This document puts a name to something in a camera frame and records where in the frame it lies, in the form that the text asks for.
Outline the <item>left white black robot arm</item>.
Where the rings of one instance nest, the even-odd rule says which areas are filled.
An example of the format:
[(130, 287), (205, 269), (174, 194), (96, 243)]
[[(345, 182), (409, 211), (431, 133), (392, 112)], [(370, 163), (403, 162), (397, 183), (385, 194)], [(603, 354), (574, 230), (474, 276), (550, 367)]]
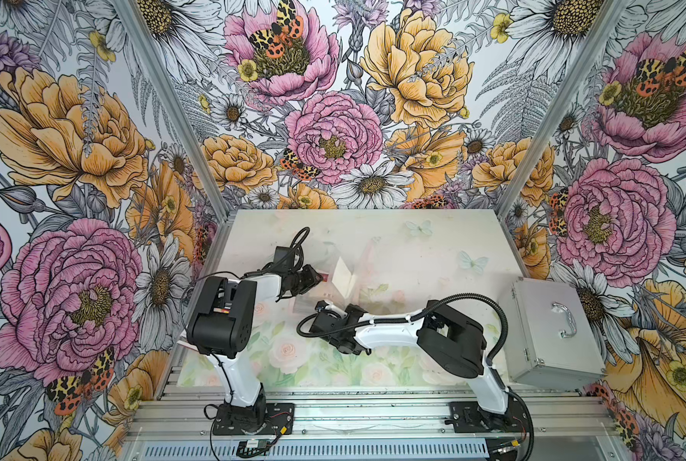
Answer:
[(274, 260), (240, 279), (228, 272), (204, 277), (192, 295), (192, 310), (179, 343), (210, 361), (224, 388), (212, 416), (215, 435), (258, 433), (289, 414), (292, 405), (267, 409), (263, 384), (244, 351), (252, 336), (256, 306), (304, 295), (327, 277), (304, 263), (304, 252), (279, 247)]

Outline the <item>pale card red characters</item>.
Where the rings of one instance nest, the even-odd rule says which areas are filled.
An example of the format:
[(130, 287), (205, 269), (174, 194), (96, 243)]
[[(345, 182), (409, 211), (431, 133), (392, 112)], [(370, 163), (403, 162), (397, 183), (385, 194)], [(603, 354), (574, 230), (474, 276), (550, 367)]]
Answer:
[(358, 280), (354, 271), (350, 270), (342, 257), (335, 262), (331, 273), (331, 284), (339, 293), (340, 298), (346, 302), (352, 301), (355, 290), (358, 287)]

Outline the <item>pink elephant photo album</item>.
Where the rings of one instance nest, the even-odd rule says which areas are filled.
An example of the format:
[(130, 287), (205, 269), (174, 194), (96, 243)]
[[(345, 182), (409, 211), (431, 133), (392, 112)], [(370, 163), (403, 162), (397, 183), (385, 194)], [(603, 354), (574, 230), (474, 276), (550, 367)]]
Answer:
[(306, 294), (296, 297), (290, 307), (296, 314), (310, 314), (319, 301), (328, 301), (344, 309), (347, 305), (358, 305), (373, 314), (394, 314), (404, 312), (406, 297), (402, 290), (394, 290), (390, 284), (371, 282), (371, 272), (362, 266), (355, 272), (340, 257), (333, 255), (311, 263), (322, 281)]

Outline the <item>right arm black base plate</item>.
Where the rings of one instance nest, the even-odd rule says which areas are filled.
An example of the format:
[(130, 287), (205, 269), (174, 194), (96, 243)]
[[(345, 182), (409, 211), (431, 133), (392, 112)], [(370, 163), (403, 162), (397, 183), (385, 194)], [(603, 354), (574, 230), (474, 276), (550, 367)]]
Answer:
[(525, 407), (514, 399), (504, 414), (486, 411), (476, 401), (455, 401), (448, 409), (445, 424), (456, 433), (527, 433), (532, 426)]

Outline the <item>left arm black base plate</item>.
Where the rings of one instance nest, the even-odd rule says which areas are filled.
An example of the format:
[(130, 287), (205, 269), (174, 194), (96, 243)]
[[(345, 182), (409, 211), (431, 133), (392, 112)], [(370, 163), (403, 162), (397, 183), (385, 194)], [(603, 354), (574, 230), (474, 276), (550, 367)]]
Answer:
[(276, 436), (293, 431), (296, 405), (266, 403), (264, 407), (238, 407), (222, 403), (219, 415), (211, 417), (213, 436)]

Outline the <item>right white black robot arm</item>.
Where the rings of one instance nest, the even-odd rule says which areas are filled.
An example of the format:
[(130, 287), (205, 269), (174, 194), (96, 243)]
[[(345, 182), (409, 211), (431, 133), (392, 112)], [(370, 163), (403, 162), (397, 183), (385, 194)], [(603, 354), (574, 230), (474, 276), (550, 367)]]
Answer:
[[(497, 315), (500, 336), (487, 348), (483, 326), (452, 307), (453, 302), (483, 303)], [(508, 319), (492, 299), (477, 293), (460, 293), (430, 300), (406, 314), (375, 315), (358, 305), (340, 309), (333, 303), (317, 303), (315, 312), (296, 326), (304, 338), (319, 338), (342, 355), (369, 355), (377, 348), (419, 348), (444, 371), (463, 378), (477, 398), (477, 408), (463, 423), (494, 431), (508, 424), (510, 389), (493, 367), (508, 336)]]

